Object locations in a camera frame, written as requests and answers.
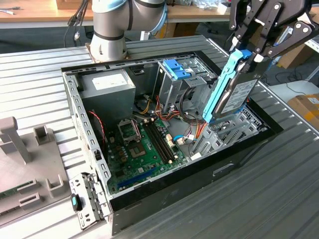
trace wooden desk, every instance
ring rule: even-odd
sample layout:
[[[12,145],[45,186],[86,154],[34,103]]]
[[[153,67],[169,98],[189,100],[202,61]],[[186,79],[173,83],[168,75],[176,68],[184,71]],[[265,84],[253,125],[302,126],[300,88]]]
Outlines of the wooden desk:
[[[1,0],[1,7],[19,6],[16,15],[0,12],[0,28],[35,28],[66,26],[76,10],[57,9],[55,0]],[[206,22],[228,21],[229,15],[220,15],[216,9],[203,10],[195,6],[168,6],[168,21]],[[93,25],[92,10],[87,10],[83,25]]]

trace sticker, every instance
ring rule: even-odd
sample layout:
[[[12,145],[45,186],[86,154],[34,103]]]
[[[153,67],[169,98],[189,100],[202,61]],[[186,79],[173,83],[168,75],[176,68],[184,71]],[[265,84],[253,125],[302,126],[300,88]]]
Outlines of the sticker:
[[[319,104],[319,100],[317,98],[308,98],[308,100],[310,100],[313,104]]]
[[[127,82],[122,74],[97,77],[94,78],[92,82],[96,90],[103,90],[111,87],[127,85]]]
[[[257,80],[253,80],[238,84],[221,113],[223,114],[241,107],[256,82]]]

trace expansion slot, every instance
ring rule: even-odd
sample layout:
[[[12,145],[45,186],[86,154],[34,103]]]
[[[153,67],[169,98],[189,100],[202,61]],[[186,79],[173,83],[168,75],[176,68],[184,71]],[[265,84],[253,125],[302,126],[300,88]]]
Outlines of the expansion slot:
[[[145,124],[143,128],[152,141],[152,144],[154,145],[156,151],[159,153],[162,162],[164,164],[167,164],[170,160],[174,161],[174,155],[165,140],[162,138],[156,125],[154,123],[149,123]]]
[[[130,184],[132,184],[132,183],[135,183],[135,182],[137,182],[137,181],[139,181],[139,180],[142,180],[142,179],[145,179],[145,178],[151,176],[152,172],[153,172],[155,169],[156,169],[156,168],[152,168],[151,170],[149,170],[149,171],[147,171],[147,172],[145,172],[145,173],[142,173],[142,174],[140,174],[140,175],[137,175],[137,176],[135,176],[135,177],[133,177],[133,178],[130,178],[130,179],[128,179],[128,180],[125,180],[125,181],[119,183],[119,184],[118,184],[118,188],[124,187],[124,186],[127,186],[127,185],[130,185]]]

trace slotted metal surface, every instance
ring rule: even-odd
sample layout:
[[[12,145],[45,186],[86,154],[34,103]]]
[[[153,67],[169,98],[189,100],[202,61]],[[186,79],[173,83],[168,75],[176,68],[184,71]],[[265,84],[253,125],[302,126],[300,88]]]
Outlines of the slotted metal surface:
[[[307,41],[305,44],[319,53],[319,36],[314,37],[313,39]]]
[[[202,50],[219,67],[227,56],[202,36],[128,43],[133,56]],[[19,133],[47,123],[69,178],[85,171],[60,68],[90,63],[84,47],[0,55],[0,118]],[[260,84],[253,99],[284,129],[244,167],[120,233],[116,238],[317,238],[319,141],[306,122]],[[108,238],[104,223],[81,232],[70,200],[0,229],[0,238]]]

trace blue drive bracket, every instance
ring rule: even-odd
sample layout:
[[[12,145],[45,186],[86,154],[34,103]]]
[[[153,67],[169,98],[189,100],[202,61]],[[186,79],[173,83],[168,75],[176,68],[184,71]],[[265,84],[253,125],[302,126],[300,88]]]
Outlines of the blue drive bracket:
[[[224,93],[228,83],[236,75],[236,66],[241,59],[247,59],[252,55],[249,50],[238,50],[236,49],[230,56],[229,59],[218,78],[217,86],[211,93],[207,105],[204,108],[203,118],[207,123],[210,123],[213,118],[213,112],[219,103],[219,99]]]
[[[166,69],[171,72],[173,77],[176,80],[185,79],[191,76],[190,73],[187,73],[182,65],[180,65],[176,60],[164,60],[163,65],[166,67]]]

